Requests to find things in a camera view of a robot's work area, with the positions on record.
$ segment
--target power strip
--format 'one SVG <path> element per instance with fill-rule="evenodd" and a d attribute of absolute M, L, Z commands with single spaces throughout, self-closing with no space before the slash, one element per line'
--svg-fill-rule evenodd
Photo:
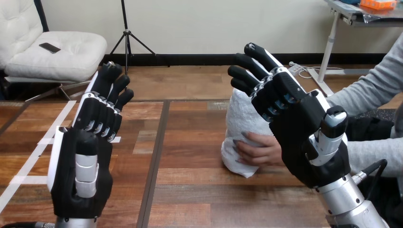
<path fill-rule="evenodd" d="M 294 63 L 294 65 L 293 65 L 292 67 L 290 67 L 290 68 L 288 69 L 288 71 L 289 71 L 293 76 L 297 75 L 299 72 L 301 72 L 301 71 L 303 71 L 303 70 L 304 70 L 304 68 L 303 68 L 302 66 L 300 66 L 300 65 L 298 65 L 298 64 L 295 64 L 295 63 Z"/>

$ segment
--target gray sweater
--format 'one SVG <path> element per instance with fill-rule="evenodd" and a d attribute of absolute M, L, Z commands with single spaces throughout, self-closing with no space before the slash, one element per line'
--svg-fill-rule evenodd
<path fill-rule="evenodd" d="M 327 101 L 331 106 L 342 106 L 349 115 L 354 116 L 388 103 L 402 91 L 403 33 L 382 62 L 368 75 L 330 96 Z M 380 159 L 387 159 L 383 176 L 403 177 L 403 138 L 348 142 L 348 153 L 354 173 Z"/>

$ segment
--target smartphone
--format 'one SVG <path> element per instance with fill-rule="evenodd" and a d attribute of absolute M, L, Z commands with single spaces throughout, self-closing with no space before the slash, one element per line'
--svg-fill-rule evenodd
<path fill-rule="evenodd" d="M 60 51 L 59 48 L 51 45 L 50 43 L 43 43 L 43 44 L 39 44 L 39 47 L 44 48 L 48 51 L 50 51 L 52 54 L 55 54 L 56 52 Z"/>

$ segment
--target robotic hand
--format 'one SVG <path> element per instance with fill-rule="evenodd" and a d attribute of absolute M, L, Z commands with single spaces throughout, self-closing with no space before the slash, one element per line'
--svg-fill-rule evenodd
<path fill-rule="evenodd" d="M 249 43 L 244 52 L 235 57 L 243 68 L 228 69 L 231 85 L 250 96 L 256 111 L 270 122 L 283 162 L 319 197 L 329 225 L 388 227 L 357 187 L 369 172 L 350 176 L 344 109 L 330 107 L 319 90 L 306 93 L 262 47 Z"/>
<path fill-rule="evenodd" d="M 72 127 L 56 130 L 48 189 L 57 228 L 95 228 L 111 194 L 110 142 L 120 128 L 123 106 L 134 96 L 130 89 L 120 94 L 130 82 L 121 73 L 120 65 L 103 64 L 82 96 Z"/>

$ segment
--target silver robotic wrist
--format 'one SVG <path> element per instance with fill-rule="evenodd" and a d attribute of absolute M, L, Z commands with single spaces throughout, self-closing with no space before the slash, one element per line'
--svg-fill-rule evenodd
<path fill-rule="evenodd" d="M 96 228 L 98 221 L 94 218 L 58 217 L 55 228 Z"/>
<path fill-rule="evenodd" d="M 388 228 L 372 202 L 364 199 L 350 174 L 312 191 L 321 201 L 330 225 Z"/>

